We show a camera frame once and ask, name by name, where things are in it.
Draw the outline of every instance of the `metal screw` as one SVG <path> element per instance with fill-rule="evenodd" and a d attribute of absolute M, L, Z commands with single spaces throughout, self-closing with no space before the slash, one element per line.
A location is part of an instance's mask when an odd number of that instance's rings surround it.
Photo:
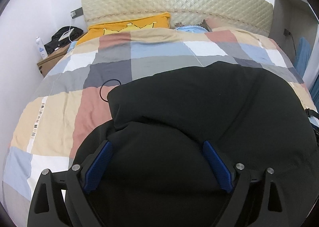
<path fill-rule="evenodd" d="M 243 170 L 245 166 L 242 163 L 237 163 L 236 168 L 238 168 L 239 170 Z"/>
<path fill-rule="evenodd" d="M 77 171 L 79 169 L 80 169 L 80 165 L 79 164 L 75 164 L 75 165 L 72 166 L 72 170 L 73 171 Z"/>
<path fill-rule="evenodd" d="M 42 170 L 42 174 L 43 174 L 43 175 L 46 175 L 46 174 L 48 174 L 48 173 L 49 173 L 49 169 Z"/>
<path fill-rule="evenodd" d="M 273 174 L 275 171 L 274 171 L 273 168 L 267 168 L 267 172 L 268 172 L 269 174 Z"/>

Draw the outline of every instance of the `bed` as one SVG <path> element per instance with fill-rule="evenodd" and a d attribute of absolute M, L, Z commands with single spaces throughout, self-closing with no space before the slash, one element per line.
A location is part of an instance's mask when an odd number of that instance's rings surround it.
<path fill-rule="evenodd" d="M 99 95 L 109 79 L 125 84 L 224 61 L 271 71 L 289 83 L 304 108 L 316 111 L 288 57 L 267 38 L 272 5 L 265 0 L 82 0 L 82 5 L 88 26 L 169 12 L 171 28 L 93 38 L 68 52 L 47 74 L 20 117 L 4 168 L 4 207 L 18 227 L 27 225 L 41 171 L 69 169 L 87 135 L 111 119 Z M 218 17 L 225 26 L 199 34 L 174 30 L 178 23 L 196 25 L 209 17 Z M 116 85 L 108 82 L 102 96 Z"/>

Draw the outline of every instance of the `blue towel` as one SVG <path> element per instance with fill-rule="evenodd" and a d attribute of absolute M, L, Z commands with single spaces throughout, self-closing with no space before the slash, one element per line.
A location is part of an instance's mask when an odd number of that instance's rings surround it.
<path fill-rule="evenodd" d="M 297 49 L 297 56 L 293 66 L 296 68 L 301 78 L 305 74 L 310 55 L 311 55 L 310 44 L 304 37 L 300 38 L 298 49 Z"/>
<path fill-rule="evenodd" d="M 188 25 L 176 28 L 178 31 L 184 31 L 189 33 L 208 33 L 208 31 L 201 26 L 198 25 Z"/>

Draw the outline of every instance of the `black cable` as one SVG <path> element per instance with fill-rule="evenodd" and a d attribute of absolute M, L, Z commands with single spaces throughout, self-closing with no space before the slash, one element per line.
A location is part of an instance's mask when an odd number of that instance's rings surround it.
<path fill-rule="evenodd" d="M 292 36 L 291 33 L 290 33 L 290 35 L 291 35 L 292 42 L 293 42 L 293 48 L 295 49 L 295 55 L 297 56 L 296 47 L 295 47 L 295 41 L 293 40 L 293 36 Z"/>
<path fill-rule="evenodd" d="M 104 98 L 102 98 L 102 95 L 101 95 L 102 87 L 103 87 L 106 83 L 108 83 L 109 81 L 112 81 L 112 80 L 115 80 L 115 81 L 119 82 L 120 85 L 122 85 L 122 83 L 121 83 L 119 80 L 117 80 L 117 79 L 111 79 L 111 80 L 105 81 L 105 82 L 102 84 L 101 88 L 100 88 L 100 98 L 101 98 L 104 102 L 108 102 L 108 101 L 105 100 Z"/>

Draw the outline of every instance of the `white charging cable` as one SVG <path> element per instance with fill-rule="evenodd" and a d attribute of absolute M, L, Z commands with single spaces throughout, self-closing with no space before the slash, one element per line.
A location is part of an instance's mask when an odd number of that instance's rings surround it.
<path fill-rule="evenodd" d="M 73 17 L 72 15 L 73 14 L 71 12 L 70 27 L 69 27 L 69 40 L 70 40 L 70 42 L 72 42 L 71 39 L 70 39 L 71 22 L 72 22 L 72 17 Z"/>

